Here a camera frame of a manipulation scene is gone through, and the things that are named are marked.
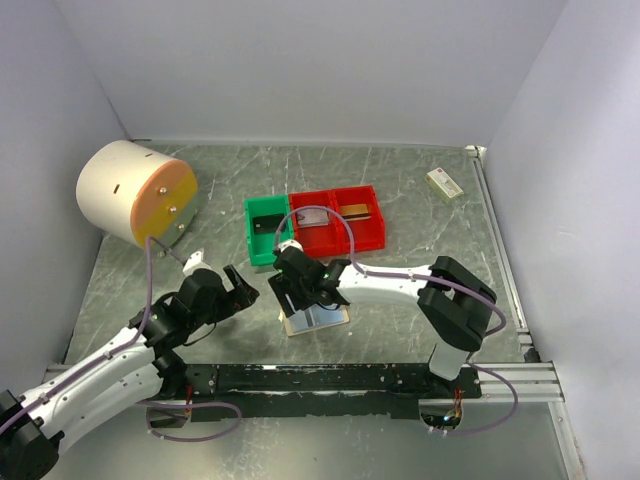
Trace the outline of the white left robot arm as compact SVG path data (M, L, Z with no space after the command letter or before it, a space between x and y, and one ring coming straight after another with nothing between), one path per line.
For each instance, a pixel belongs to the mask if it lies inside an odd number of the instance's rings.
M196 252L180 288L149 296L111 340L55 378L22 395L1 394L1 476L40 479L64 449L130 406L187 394L176 348L204 325L251 307L259 297L237 270L218 275Z

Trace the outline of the tan card holder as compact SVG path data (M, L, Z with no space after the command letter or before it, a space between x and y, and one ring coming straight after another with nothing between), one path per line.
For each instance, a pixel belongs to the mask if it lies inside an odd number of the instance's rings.
M280 311L278 319L284 325L288 337L344 325L350 321L347 307L338 305L313 305L304 311L296 311L290 317L286 317L285 313Z

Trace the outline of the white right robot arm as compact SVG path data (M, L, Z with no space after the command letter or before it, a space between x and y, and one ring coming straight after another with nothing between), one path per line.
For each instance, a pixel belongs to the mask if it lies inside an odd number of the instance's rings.
M481 349L496 313L495 292L448 256L410 268L376 267L351 259L324 264L288 245L276 254L274 269L268 283L286 317L319 305L387 303L416 308L439 337L424 374L426 390L439 398L457 388L460 370Z

